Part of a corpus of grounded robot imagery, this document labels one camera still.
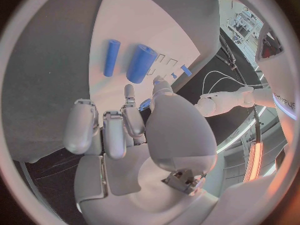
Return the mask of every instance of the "orange light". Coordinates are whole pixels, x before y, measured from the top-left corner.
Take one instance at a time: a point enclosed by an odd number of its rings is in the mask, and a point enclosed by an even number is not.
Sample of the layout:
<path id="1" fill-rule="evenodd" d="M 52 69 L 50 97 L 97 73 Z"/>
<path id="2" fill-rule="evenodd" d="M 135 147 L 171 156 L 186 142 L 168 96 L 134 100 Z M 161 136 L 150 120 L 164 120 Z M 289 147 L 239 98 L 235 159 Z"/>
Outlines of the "orange light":
<path id="1" fill-rule="evenodd" d="M 248 165 L 243 182 L 248 182 L 256 179 L 261 170 L 263 155 L 263 144 L 258 142 L 250 146 Z"/>

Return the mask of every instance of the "blue foam cylinder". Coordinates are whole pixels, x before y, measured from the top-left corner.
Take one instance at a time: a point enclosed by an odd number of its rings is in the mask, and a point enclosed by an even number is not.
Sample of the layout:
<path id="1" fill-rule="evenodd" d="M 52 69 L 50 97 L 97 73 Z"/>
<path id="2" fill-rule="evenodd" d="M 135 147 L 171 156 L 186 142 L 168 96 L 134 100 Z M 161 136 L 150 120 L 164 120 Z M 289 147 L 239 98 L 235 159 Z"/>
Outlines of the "blue foam cylinder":
<path id="1" fill-rule="evenodd" d="M 157 52 L 152 48 L 143 44 L 138 45 L 127 70 L 127 79 L 134 84 L 140 84 L 157 56 Z"/>
<path id="2" fill-rule="evenodd" d="M 188 77 L 192 75 L 191 71 L 190 71 L 185 65 L 183 65 L 183 66 L 181 67 L 181 69 L 185 72 L 185 74 L 186 74 Z"/>
<path id="3" fill-rule="evenodd" d="M 108 41 L 108 50 L 104 68 L 104 76 L 111 77 L 114 73 L 114 68 L 117 60 L 117 55 L 120 48 L 120 42 L 117 40 L 109 40 Z"/>

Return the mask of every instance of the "light strip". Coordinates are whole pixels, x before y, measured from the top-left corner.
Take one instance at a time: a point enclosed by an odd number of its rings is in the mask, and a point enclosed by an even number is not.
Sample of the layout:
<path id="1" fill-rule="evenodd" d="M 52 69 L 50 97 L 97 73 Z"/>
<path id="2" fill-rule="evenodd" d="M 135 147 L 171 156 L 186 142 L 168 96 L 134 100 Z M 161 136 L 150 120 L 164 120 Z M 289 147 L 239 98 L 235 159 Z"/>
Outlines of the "light strip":
<path id="1" fill-rule="evenodd" d="M 262 154 L 263 154 L 262 143 L 258 142 L 256 144 L 251 145 L 247 169 L 243 179 L 243 183 L 258 178 L 261 170 Z"/>
<path id="2" fill-rule="evenodd" d="M 263 112 L 266 110 L 266 106 L 264 106 L 260 112 L 258 113 L 258 117 L 260 117 Z M 241 131 L 235 138 L 233 138 L 230 142 L 228 142 L 226 145 L 224 145 L 223 147 L 219 148 L 216 153 L 220 153 L 222 151 L 224 151 L 225 149 L 227 149 L 229 146 L 231 146 L 232 144 L 234 144 L 238 139 L 240 139 L 252 126 L 253 124 L 255 124 L 255 119 L 253 119 L 253 121 L 243 130 Z"/>
<path id="3" fill-rule="evenodd" d="M 272 175 L 275 171 L 276 171 L 276 165 L 274 163 L 274 165 L 263 175 L 263 177 Z"/>
<path id="4" fill-rule="evenodd" d="M 296 115 L 292 114 L 290 111 L 288 111 L 287 109 L 285 109 L 277 100 L 277 98 L 274 96 L 273 94 L 273 99 L 274 99 L 274 103 L 276 104 L 276 106 L 283 111 L 286 115 L 288 115 L 290 118 L 297 120 Z"/>

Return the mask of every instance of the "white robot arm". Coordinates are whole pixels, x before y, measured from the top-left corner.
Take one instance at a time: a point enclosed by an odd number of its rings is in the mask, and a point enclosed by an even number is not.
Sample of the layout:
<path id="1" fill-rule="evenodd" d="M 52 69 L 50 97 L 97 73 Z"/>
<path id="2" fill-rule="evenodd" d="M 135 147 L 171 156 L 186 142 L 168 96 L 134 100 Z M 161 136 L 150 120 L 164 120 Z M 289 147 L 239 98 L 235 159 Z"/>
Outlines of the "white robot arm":
<path id="1" fill-rule="evenodd" d="M 254 105 L 274 108 L 272 90 L 270 88 L 253 89 L 244 86 L 234 92 L 219 91 L 203 94 L 194 106 L 204 117 L 211 117 L 229 112 L 236 106 L 250 108 Z"/>

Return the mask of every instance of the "blue cylinder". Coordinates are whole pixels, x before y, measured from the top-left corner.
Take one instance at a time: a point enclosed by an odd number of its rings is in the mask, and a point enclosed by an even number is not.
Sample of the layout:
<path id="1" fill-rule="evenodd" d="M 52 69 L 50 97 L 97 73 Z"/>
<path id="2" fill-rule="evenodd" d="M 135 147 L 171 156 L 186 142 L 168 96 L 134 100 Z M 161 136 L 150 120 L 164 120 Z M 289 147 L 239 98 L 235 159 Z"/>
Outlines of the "blue cylinder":
<path id="1" fill-rule="evenodd" d="M 191 71 L 186 67 L 186 65 L 183 65 L 181 69 L 185 72 L 185 74 L 189 77 L 192 75 Z"/>
<path id="2" fill-rule="evenodd" d="M 127 79 L 134 84 L 140 84 L 157 56 L 157 52 L 152 48 L 143 44 L 138 45 L 127 70 Z"/>
<path id="3" fill-rule="evenodd" d="M 120 48 L 120 42 L 117 40 L 109 40 L 108 41 L 108 50 L 104 68 L 104 76 L 111 77 L 114 73 L 114 68 L 117 60 L 117 55 Z"/>

